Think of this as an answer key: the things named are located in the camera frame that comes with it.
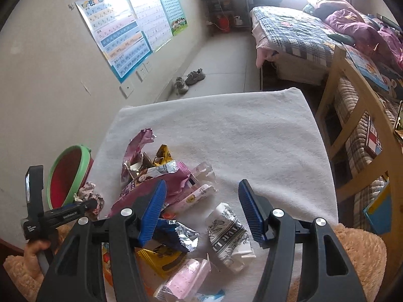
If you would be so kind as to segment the left hand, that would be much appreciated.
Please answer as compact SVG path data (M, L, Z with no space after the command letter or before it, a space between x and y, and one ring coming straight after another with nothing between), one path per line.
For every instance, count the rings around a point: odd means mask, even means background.
M36 281L42 281L44 276L41 271L37 255L51 247L51 242L47 240L30 240L24 249L23 262L27 273Z

